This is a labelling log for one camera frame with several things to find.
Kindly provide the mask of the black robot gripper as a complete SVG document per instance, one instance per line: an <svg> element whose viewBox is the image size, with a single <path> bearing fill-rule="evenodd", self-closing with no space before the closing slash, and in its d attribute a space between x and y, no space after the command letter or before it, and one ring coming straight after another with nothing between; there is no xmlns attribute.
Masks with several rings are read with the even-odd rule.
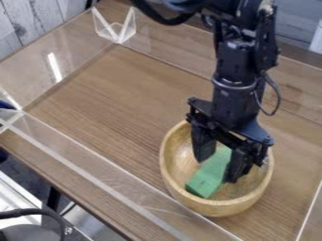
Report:
<svg viewBox="0 0 322 241"><path fill-rule="evenodd" d="M257 123L263 110L265 78L248 83L213 78L212 99L189 98L185 119L190 125L194 159L201 163L214 152L220 142L230 150L224 182L234 184L248 174L252 165L261 167L272 146L272 137Z"/></svg>

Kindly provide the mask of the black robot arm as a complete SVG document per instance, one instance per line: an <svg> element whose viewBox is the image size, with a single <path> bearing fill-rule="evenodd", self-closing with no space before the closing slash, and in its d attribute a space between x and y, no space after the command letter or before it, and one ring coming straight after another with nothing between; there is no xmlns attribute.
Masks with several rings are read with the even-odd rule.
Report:
<svg viewBox="0 0 322 241"><path fill-rule="evenodd" d="M277 65L276 5L271 0L161 0L177 15L161 16L146 0L129 0L154 22L178 25L198 14L213 34L216 68L212 99L188 99L192 150L202 162L216 145L230 149L224 181L234 183L260 167L273 140L257 122L265 87L277 88L268 70Z"/></svg>

